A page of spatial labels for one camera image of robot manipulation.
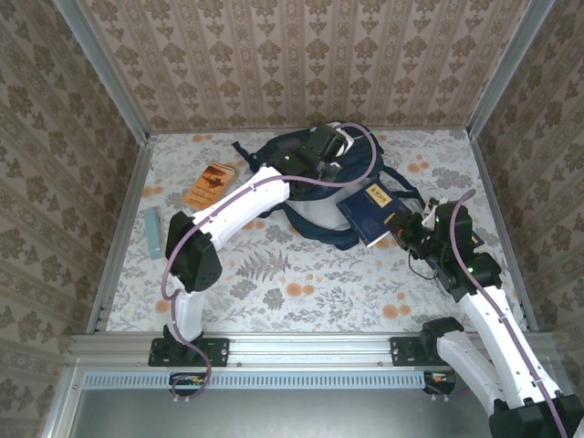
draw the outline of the patterned wallpaper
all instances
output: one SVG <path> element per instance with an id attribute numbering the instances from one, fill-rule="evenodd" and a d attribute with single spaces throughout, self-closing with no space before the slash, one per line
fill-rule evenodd
<path id="1" fill-rule="evenodd" d="M 464 126 L 527 0 L 81 0 L 154 131 Z"/>
<path id="2" fill-rule="evenodd" d="M 137 147 L 50 1 L 0 1 L 0 436 L 40 430 Z"/>
<path id="3" fill-rule="evenodd" d="M 584 393 L 584 2 L 557 1 L 479 142 L 543 330 Z"/>

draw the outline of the small blue object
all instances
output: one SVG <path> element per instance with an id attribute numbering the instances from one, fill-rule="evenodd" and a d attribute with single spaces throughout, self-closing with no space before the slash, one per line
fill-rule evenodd
<path id="1" fill-rule="evenodd" d="M 146 240 L 148 241 L 148 252 L 150 258 L 156 260 L 162 258 L 162 232 L 161 220 L 154 207 L 148 208 L 144 211 L 144 226 L 146 228 Z"/>

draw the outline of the table surface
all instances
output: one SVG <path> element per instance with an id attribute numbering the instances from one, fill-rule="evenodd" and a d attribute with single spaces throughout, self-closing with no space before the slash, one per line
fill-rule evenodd
<path id="1" fill-rule="evenodd" d="M 503 267 L 510 308 L 525 328 L 516 291 L 495 229 L 485 188 L 464 130 L 374 130 L 385 150 L 384 161 L 413 183 L 425 199 L 458 199 L 471 188 L 467 203 L 474 230 L 485 240 L 483 250 Z M 252 173 L 231 143 L 256 151 L 273 131 L 161 135 L 143 188 L 130 243 L 113 299 L 107 331 L 161 330 L 168 302 L 160 283 L 166 259 L 151 260 L 143 212 L 156 207 L 165 236 L 171 217 L 194 213 L 182 198 L 209 162 L 234 166 L 237 180 Z M 391 189 L 399 184 L 386 175 Z M 339 251 L 301 237 L 285 215 L 255 219 L 236 233 L 219 253 L 224 272 L 207 291 L 203 328 L 213 332 L 396 332 L 418 331 L 429 319 L 454 316 L 472 325 L 435 280 L 416 276 L 406 254 L 386 237 L 373 248 L 357 245 Z M 430 275 L 424 262 L 413 262 Z"/>

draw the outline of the navy blue backpack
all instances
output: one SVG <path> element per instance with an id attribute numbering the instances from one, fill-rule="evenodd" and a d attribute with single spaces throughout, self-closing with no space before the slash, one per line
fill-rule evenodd
<path id="1" fill-rule="evenodd" d="M 355 128 L 343 128 L 343 130 L 355 140 L 355 143 L 345 155 L 339 158 L 338 163 L 341 169 L 334 180 L 335 183 L 344 183 L 358 178 L 367 171 L 371 161 L 371 146 L 362 132 Z M 264 147 L 255 153 L 246 151 L 238 141 L 233 143 L 233 146 L 247 161 L 252 172 L 257 172 L 262 164 L 276 151 L 307 143 L 311 133 L 311 129 L 306 129 L 279 135 L 268 141 Z M 313 189 L 302 193 L 294 199 L 290 198 L 271 210 L 260 214 L 260 217 L 265 218 L 275 210 L 283 210 L 288 221 L 302 236 L 307 239 L 318 240 L 323 244 L 334 245 L 337 249 L 345 251 L 356 245 L 359 242 L 359 237 L 337 209 L 336 203 L 373 180 L 379 179 L 381 172 L 387 173 L 406 189 L 404 191 L 393 191 L 398 197 L 415 199 L 423 208 L 425 204 L 418 189 L 412 186 L 395 169 L 384 165 L 383 149 L 373 134 L 371 134 L 371 137 L 377 147 L 377 159 L 368 179 L 364 182 L 345 188 L 314 186 Z M 323 211 L 327 213 L 318 215 L 318 212 Z"/>

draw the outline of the book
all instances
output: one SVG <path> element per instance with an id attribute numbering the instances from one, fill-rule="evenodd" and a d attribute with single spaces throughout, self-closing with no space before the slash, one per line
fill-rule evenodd
<path id="1" fill-rule="evenodd" d="M 233 167 L 212 162 L 186 193 L 182 201 L 191 207 L 203 210 L 219 200 L 227 184 L 235 176 Z"/>
<path id="2" fill-rule="evenodd" d="M 381 181 L 372 182 L 338 202 L 337 208 L 368 248 L 390 233 L 384 223 L 390 214 L 411 212 Z"/>

